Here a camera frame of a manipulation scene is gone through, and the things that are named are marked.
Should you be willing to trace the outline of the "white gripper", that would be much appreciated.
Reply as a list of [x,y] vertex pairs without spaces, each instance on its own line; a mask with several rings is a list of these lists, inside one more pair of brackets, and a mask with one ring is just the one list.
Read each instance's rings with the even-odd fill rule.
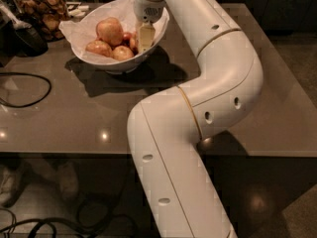
[[138,51],[147,51],[154,42],[156,29],[152,23],[162,15],[164,0],[135,0],[134,12],[139,22],[136,24]]

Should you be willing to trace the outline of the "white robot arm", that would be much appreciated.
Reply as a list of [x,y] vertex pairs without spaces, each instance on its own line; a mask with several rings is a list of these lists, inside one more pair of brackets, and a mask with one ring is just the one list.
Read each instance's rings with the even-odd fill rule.
[[264,81],[260,59],[216,0],[135,0],[142,21],[168,7],[200,74],[140,101],[128,118],[133,161],[161,238],[238,238],[196,150],[246,117]]

